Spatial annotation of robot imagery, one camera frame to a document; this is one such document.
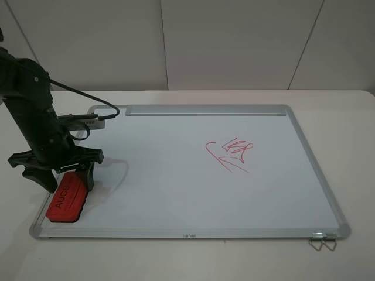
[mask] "red scribble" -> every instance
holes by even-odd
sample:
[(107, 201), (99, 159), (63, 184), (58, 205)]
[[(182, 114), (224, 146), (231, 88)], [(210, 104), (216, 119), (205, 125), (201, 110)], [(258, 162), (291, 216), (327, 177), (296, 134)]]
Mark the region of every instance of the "red scribble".
[(209, 142), (206, 144), (206, 149), (207, 151), (221, 164), (223, 165), (228, 171), (232, 172), (224, 163), (227, 163), (227, 164), (230, 164), (230, 165), (233, 165), (234, 167), (237, 167), (239, 169), (241, 169), (242, 171), (245, 171), (246, 173), (248, 173), (248, 171), (246, 171), (245, 169), (241, 168), (240, 166), (232, 163), (232, 162), (229, 162), (230, 160), (239, 160), (242, 164), (245, 163), (244, 161), (244, 154), (247, 150), (251, 149), (254, 147), (254, 145), (252, 143), (249, 143), (247, 145), (245, 145), (245, 141), (238, 141), (238, 142), (234, 142), (235, 140), (237, 140), (237, 138), (235, 139), (232, 139), (231, 141), (227, 142), (225, 145), (222, 146), (222, 148), (225, 150), (226, 153), (230, 153), (230, 154), (236, 154), (236, 153), (241, 153), (240, 157), (232, 157), (232, 156), (221, 156), (221, 157), (217, 157), (216, 155), (214, 155), (211, 150), (208, 148), (209, 145), (211, 144), (216, 144), (216, 142)]

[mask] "whiteboard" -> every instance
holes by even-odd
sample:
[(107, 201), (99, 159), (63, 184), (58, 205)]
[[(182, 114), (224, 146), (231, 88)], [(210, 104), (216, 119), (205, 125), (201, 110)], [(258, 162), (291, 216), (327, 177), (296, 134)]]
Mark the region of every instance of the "whiteboard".
[[(113, 109), (97, 108), (107, 115)], [(102, 149), (80, 219), (37, 237), (348, 236), (350, 228), (290, 108), (122, 107), (81, 146)]]

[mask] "white table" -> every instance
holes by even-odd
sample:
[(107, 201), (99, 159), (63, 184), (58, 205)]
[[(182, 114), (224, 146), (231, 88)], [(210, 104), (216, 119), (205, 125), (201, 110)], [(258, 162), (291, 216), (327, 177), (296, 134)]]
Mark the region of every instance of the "white table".
[[(336, 251), (302, 240), (50, 240), (29, 226), (45, 195), (6, 161), (28, 146), (0, 106), (0, 280), (374, 280), (375, 98), (364, 91), (91, 92), (113, 104), (287, 104), (352, 235)], [(59, 115), (97, 102), (54, 92)]]

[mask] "red eraser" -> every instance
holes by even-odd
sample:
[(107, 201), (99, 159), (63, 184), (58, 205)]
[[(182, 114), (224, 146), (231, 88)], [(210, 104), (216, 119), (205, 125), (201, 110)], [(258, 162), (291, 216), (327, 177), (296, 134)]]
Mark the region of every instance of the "red eraser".
[(54, 193), (46, 217), (51, 222), (76, 222), (80, 218), (88, 191), (75, 172), (64, 174)]

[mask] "metal clip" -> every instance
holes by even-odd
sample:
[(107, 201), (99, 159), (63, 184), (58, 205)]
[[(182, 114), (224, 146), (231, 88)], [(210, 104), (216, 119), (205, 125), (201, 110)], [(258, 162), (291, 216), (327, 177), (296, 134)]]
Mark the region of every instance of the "metal clip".
[(328, 250), (330, 250), (331, 252), (333, 252), (338, 245), (338, 243), (336, 241), (336, 238), (337, 238), (336, 234), (327, 234), (326, 238), (323, 239), (324, 246), (326, 246), (328, 248)]
[[(309, 244), (311, 247), (313, 247), (316, 251), (320, 251), (323, 248), (323, 239), (324, 234), (323, 233), (313, 233), (312, 238), (309, 241)], [(315, 246), (314, 243), (320, 242), (319, 247)]]

